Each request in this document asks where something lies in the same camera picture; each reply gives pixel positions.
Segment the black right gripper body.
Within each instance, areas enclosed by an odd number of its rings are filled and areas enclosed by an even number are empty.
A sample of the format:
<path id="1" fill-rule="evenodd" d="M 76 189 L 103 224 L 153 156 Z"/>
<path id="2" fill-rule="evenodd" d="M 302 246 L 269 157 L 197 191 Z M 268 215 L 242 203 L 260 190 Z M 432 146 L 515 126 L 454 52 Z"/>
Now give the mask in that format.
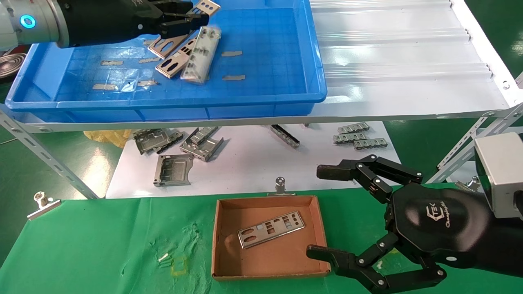
<path id="1" fill-rule="evenodd" d="M 494 219 L 485 197 L 455 188 L 410 183 L 396 190 L 387 207 L 396 249 L 414 263 L 431 259 L 455 268 L 480 262 L 482 241 Z"/>

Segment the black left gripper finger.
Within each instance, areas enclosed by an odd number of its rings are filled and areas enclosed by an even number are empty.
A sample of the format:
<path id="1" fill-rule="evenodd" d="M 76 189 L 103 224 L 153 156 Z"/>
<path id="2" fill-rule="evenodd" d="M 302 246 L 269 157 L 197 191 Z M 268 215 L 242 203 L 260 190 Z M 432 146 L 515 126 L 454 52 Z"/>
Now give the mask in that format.
<path id="1" fill-rule="evenodd" d="M 209 23 L 209 15 L 167 15 L 158 24 L 158 34 L 163 39 L 190 35 Z"/>
<path id="2" fill-rule="evenodd" d="M 194 7 L 191 1 L 184 0 L 150 0 L 149 3 L 165 15 L 187 14 Z"/>

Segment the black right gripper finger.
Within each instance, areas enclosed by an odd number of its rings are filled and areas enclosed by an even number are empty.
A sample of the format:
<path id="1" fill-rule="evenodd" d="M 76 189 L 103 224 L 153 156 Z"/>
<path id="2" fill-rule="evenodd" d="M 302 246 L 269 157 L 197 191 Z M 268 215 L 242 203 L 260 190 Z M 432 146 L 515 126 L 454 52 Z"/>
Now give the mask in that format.
<path id="1" fill-rule="evenodd" d="M 390 203 L 393 194 L 384 178 L 403 186 L 420 184 L 423 179 L 420 171 L 373 154 L 360 160 L 342 160 L 338 165 L 319 165 L 316 177 L 341 182 L 354 180 L 380 203 Z"/>
<path id="2" fill-rule="evenodd" d="M 338 276 L 357 280 L 372 294 L 394 294 L 416 289 L 437 286 L 447 277 L 447 273 L 431 259 L 419 256 L 416 260 L 421 269 L 381 275 L 374 270 L 374 264 L 394 249 L 400 238 L 395 233 L 388 233 L 370 246 L 359 256 L 330 247 L 308 245 L 308 258 L 328 262 Z"/>

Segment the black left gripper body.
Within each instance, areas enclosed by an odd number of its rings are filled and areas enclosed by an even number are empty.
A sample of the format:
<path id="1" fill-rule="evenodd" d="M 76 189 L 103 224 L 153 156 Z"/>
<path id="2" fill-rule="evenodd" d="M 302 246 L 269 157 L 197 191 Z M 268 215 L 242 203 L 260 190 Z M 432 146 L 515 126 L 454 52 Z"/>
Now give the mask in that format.
<path id="1" fill-rule="evenodd" d="M 164 13 L 149 0 L 120 0 L 118 41 L 128 41 L 141 35 L 159 35 Z"/>

